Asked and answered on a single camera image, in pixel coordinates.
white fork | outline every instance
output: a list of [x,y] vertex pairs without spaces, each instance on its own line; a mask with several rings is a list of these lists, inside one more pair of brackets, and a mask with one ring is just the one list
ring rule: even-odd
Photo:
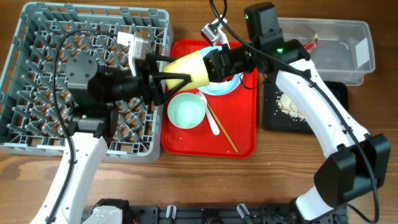
[[209,108],[207,107],[207,99],[205,97],[205,95],[202,92],[198,92],[197,96],[204,102],[205,107],[206,107],[206,116],[207,116],[207,120],[209,121],[210,127],[211,127],[211,131],[213,132],[214,135],[219,135],[220,134],[220,130],[218,129],[217,123],[214,120],[213,116],[211,115]]

dish rack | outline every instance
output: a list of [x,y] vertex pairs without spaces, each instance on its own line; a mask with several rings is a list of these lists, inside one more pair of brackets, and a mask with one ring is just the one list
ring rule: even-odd
[[[0,149],[13,154],[61,156],[65,138],[52,101],[55,49],[70,30],[90,28],[110,33],[140,32],[148,51],[169,56],[173,30],[163,9],[30,2],[22,10],[0,79]],[[64,43],[57,66],[62,122],[68,121],[72,96],[65,66],[77,54],[89,54],[102,65],[128,70],[128,48],[105,35],[76,35]],[[158,62],[160,71],[166,66]],[[119,101],[121,113],[138,99]],[[154,162],[160,154],[163,106],[141,105],[119,115],[118,128],[104,160]]]

red tray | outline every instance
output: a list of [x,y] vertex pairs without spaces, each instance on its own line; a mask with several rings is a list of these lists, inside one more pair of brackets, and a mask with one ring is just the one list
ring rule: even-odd
[[[234,48],[239,47],[240,43],[229,43],[229,45]],[[180,40],[172,47],[171,56],[176,58],[183,57],[208,46],[204,40]],[[246,86],[257,85],[256,74],[257,71],[255,70],[253,74],[244,75],[243,82]],[[181,92],[197,93],[198,90]],[[242,85],[239,85],[234,91],[226,95],[206,95],[206,97],[239,152],[234,151],[221,128],[220,134],[217,136],[211,132],[206,117],[193,129],[180,129],[174,126],[167,116],[169,102],[165,104],[164,108],[163,148],[170,153],[193,156],[233,159],[244,159],[251,156],[256,150],[257,89],[247,90]]]

gray plastic box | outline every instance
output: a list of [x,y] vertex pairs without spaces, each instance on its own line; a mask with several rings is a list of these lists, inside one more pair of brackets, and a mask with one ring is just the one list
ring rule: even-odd
[[376,68],[369,26],[361,21],[279,18],[285,40],[305,44],[319,39],[311,58],[324,81],[360,85]]
[[[0,79],[0,149],[14,154],[61,156],[65,139],[52,105],[53,55],[68,31],[92,28],[112,33],[141,32],[148,51],[170,55],[173,30],[163,9],[30,2],[22,10]],[[127,70],[127,48],[116,38],[77,35],[69,38],[57,65],[57,99],[67,122],[71,96],[65,65],[76,54],[90,54],[98,63]],[[165,62],[159,63],[162,70]],[[117,103],[121,113],[137,103]],[[114,141],[105,160],[154,162],[160,155],[163,106],[141,105],[119,115]]]

wooden tabletop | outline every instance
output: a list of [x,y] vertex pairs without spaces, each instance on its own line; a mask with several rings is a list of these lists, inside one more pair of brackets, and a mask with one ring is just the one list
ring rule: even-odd
[[[4,66],[14,31],[27,0],[0,3],[0,67]],[[155,7],[170,13],[174,42],[201,39],[200,30],[214,19],[206,0],[109,1],[70,3]],[[228,1],[228,22],[247,40],[243,9],[260,1]],[[349,87],[352,116],[371,134],[384,133],[392,144],[386,181],[379,189],[380,223],[398,220],[398,28],[396,1],[281,0],[280,17],[366,21],[371,29],[376,71],[361,86]],[[216,1],[222,11],[221,1]],[[259,90],[258,124],[261,123]],[[250,205],[290,202],[313,186],[313,175],[325,160],[314,136],[257,129],[256,152],[245,160],[176,156],[162,151],[154,164],[103,162],[87,205],[101,198],[122,198],[131,205]],[[57,171],[60,158],[13,156],[0,152],[0,223],[29,223],[38,212]],[[371,194],[353,203],[373,217]],[[364,223],[350,215],[351,223]]]

